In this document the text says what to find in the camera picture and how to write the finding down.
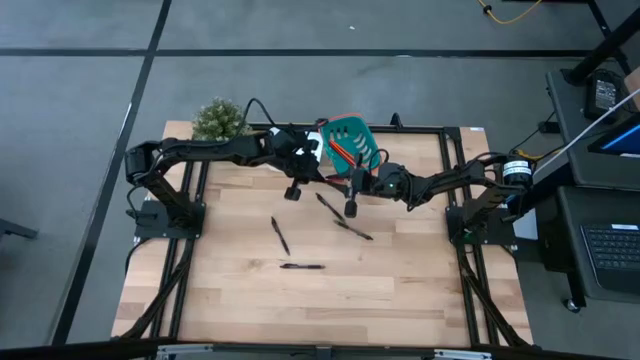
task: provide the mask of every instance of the butcher block tabletop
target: butcher block tabletop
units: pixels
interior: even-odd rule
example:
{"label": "butcher block tabletop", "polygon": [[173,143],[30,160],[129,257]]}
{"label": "butcher block tabletop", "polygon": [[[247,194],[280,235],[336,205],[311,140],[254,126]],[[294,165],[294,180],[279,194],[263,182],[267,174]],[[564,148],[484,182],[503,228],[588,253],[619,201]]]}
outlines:
{"label": "butcher block tabletop", "polygon": [[[466,159],[488,150],[481,128],[460,130]],[[190,122],[169,121],[164,137],[189,139],[191,134]],[[429,176],[443,170],[436,135],[374,136],[378,147],[391,154],[390,161],[404,164],[413,174]],[[175,188],[183,170],[184,164],[178,164],[166,176]],[[324,154],[320,171],[334,173]],[[198,174],[196,164],[191,194]],[[359,196],[358,216],[348,223],[374,238],[367,241],[334,224],[334,215],[315,195],[320,193],[342,211],[342,194],[323,184],[302,185],[300,200],[288,201],[283,195],[290,184],[291,179],[266,165],[211,163],[204,195],[206,218],[195,243],[180,340],[470,345],[456,254],[447,238],[446,195],[412,212],[402,202]],[[472,187],[472,192],[478,196],[482,188]],[[271,226],[272,216],[291,256]],[[167,244],[167,239],[153,239],[133,255],[113,335],[128,330],[158,291]],[[513,259],[498,246],[483,246],[483,251],[494,302],[518,334],[531,341]],[[283,263],[326,268],[281,269]],[[486,342],[482,308],[477,299],[475,303]],[[161,335],[168,332],[172,308],[173,297]]]}

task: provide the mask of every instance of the green plant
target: green plant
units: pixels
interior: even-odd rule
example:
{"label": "green plant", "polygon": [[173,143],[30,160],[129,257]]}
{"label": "green plant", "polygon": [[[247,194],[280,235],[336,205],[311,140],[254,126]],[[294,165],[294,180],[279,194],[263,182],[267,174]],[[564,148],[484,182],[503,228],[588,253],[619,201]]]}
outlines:
{"label": "green plant", "polygon": [[251,127],[242,121],[242,108],[231,100],[218,97],[211,101],[211,105],[203,106],[193,120],[194,140],[224,141],[249,131]]}

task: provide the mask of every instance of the white cable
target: white cable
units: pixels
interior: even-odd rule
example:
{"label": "white cable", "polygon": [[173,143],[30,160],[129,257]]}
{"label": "white cable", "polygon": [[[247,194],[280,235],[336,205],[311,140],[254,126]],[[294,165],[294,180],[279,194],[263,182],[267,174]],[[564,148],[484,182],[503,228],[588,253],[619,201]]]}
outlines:
{"label": "white cable", "polygon": [[551,160],[549,160],[546,163],[542,164],[542,166],[540,166],[538,168],[538,170],[536,170],[535,174],[539,173],[540,170],[544,169],[547,165],[551,164],[553,162],[553,160],[557,159],[558,157],[560,157],[560,155],[564,154],[564,152],[569,150],[569,148],[571,146],[573,146],[573,144],[575,144],[578,140],[580,140],[580,138],[582,136],[584,136],[584,134],[588,133],[589,130],[591,130],[594,126],[598,125],[598,123],[600,121],[604,120],[612,112],[618,110],[618,108],[620,106],[624,105],[624,103],[626,103],[627,101],[629,101],[631,98],[633,98],[634,96],[636,96],[639,93],[640,93],[640,89],[634,91],[633,94],[631,94],[631,95],[627,96],[626,98],[624,98],[624,100],[622,100],[619,103],[617,103],[614,107],[609,108],[609,111],[607,111],[604,115],[600,116],[600,118],[598,120],[594,121],[591,125],[589,125],[586,129],[584,129],[584,131],[581,132],[580,135],[576,136],[575,139],[571,140],[571,142],[569,144],[567,144],[567,146],[563,147],[562,150],[560,150],[554,157],[551,158]]}

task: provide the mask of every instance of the potted plant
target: potted plant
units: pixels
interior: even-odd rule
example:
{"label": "potted plant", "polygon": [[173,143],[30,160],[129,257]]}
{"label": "potted plant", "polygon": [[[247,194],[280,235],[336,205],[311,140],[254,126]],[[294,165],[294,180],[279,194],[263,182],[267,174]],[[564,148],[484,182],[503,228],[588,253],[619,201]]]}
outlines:
{"label": "potted plant", "polygon": [[231,100],[219,97],[211,105],[203,106],[193,121],[193,139],[225,141],[237,135],[245,135],[251,127],[242,119],[242,108]]}

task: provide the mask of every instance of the green plastic basket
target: green plastic basket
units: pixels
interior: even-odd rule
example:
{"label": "green plastic basket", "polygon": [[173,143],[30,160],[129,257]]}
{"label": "green plastic basket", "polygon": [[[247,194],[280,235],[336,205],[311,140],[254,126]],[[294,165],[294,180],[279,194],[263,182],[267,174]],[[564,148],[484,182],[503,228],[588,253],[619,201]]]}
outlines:
{"label": "green plastic basket", "polygon": [[324,150],[338,174],[347,172],[351,165],[331,148],[330,141],[335,141],[354,159],[358,158],[358,154],[362,154],[364,168],[373,170],[380,165],[378,145],[362,115],[352,113],[333,117],[320,128],[320,132],[324,140]]}

